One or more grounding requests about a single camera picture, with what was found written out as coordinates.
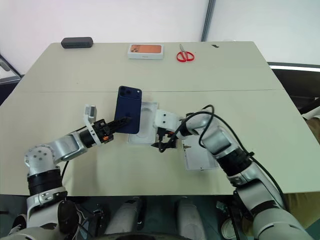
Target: white table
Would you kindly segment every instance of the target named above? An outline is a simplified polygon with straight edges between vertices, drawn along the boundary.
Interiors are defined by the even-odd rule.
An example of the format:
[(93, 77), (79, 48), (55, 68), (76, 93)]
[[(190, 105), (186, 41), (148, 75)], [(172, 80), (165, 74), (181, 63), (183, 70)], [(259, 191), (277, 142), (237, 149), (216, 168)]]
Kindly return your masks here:
[[(218, 50), (225, 46), (229, 58), (234, 59), (232, 64), (224, 63), (222, 68), (225, 72), (218, 68), (217, 71), (202, 68), (197, 62), (201, 59), (209, 61), (203, 48), (207, 49), (210, 44), (219, 45), (220, 48), (215, 48)], [(284, 192), (319, 191), (320, 186), (315, 179), (320, 167), (318, 142), (254, 44), (206, 42), (183, 45), (195, 53), (194, 63), (176, 64), (171, 59), (175, 59), (177, 53), (174, 51), (176, 47), (172, 46), (179, 49), (178, 43), (165, 43), (162, 61), (129, 62), (124, 53), (117, 58), (117, 52), (113, 51), (115, 56), (109, 54), (108, 59), (117, 59), (117, 64), (112, 63), (111, 66), (106, 62), (99, 65), (93, 62), (97, 63), (96, 58), (105, 58), (103, 49), (126, 52), (129, 44), (93, 45), (101, 51), (94, 47), (69, 51), (60, 49), (58, 43), (50, 45), (0, 106), (0, 193), (29, 194), (28, 169), (23, 163), (25, 151), (83, 126), (84, 104), (96, 105), (97, 119), (113, 120), (120, 85), (139, 87), (144, 91), (143, 101), (158, 102), (160, 109), (182, 116), (213, 104), (216, 113), (232, 126), (247, 149), (255, 152), (256, 158), (271, 172)], [(234, 58), (229, 49), (234, 49)], [(248, 54), (240, 61), (238, 53), (245, 52)], [(67, 58), (79, 64), (86, 59), (93, 77), (88, 78), (88, 70), (82, 67), (72, 73), (76, 63), (67, 61)], [(245, 60), (254, 66), (246, 65)], [(218, 61), (214, 58), (212, 61), (214, 67)], [(54, 72), (49, 64), (53, 62), (57, 62)], [(159, 70), (154, 78), (150, 78), (159, 65), (165, 70), (164, 75), (176, 76), (175, 81), (161, 77)], [(122, 66), (126, 70), (115, 70)], [(119, 75), (129, 77), (127, 69), (134, 68), (144, 71), (121, 81)], [(224, 78), (232, 71), (234, 78)], [(191, 72), (193, 76), (199, 76), (193, 82), (186, 80), (190, 79)], [(220, 168), (187, 171), (181, 148), (159, 153), (148, 145), (128, 144), (127, 137), (116, 133), (114, 141), (93, 147), (70, 162), (63, 179), (69, 196), (232, 194), (233, 188)]]

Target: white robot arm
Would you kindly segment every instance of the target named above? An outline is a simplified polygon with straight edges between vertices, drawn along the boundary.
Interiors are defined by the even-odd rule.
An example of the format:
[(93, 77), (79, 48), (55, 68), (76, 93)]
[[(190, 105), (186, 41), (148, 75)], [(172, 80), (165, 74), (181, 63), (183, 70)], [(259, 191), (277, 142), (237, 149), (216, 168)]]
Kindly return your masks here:
[[(212, 112), (207, 110), (208, 107), (212, 108)], [(220, 126), (220, 122), (223, 122), (234, 136)], [(233, 195), (244, 215), (253, 220), (255, 239), (312, 239), (295, 217), (286, 211), (288, 207), (276, 181), (253, 158), (253, 154), (243, 147), (232, 128), (214, 114), (212, 105), (189, 113), (186, 118), (158, 110), (153, 125), (158, 128), (159, 134), (159, 142), (153, 146), (158, 147), (161, 153), (166, 148), (175, 146), (172, 143), (177, 138), (185, 139), (189, 135), (199, 135), (199, 144), (215, 157), (230, 183), (236, 187)], [(168, 143), (161, 142), (164, 133), (170, 136)], [(268, 173), (273, 183), (262, 169)]]

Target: black device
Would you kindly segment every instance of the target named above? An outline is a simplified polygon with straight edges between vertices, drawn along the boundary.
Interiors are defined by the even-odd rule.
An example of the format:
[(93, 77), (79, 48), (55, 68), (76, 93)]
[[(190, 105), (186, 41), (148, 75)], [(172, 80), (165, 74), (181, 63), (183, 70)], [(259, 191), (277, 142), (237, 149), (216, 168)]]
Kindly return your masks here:
[(61, 46), (64, 49), (84, 49), (91, 48), (94, 41), (89, 36), (84, 37), (65, 37), (61, 41)]
[(125, 126), (117, 129), (117, 133), (137, 134), (139, 132), (141, 101), (141, 89), (129, 86), (119, 87), (114, 120), (129, 117), (131, 118), (131, 121)]

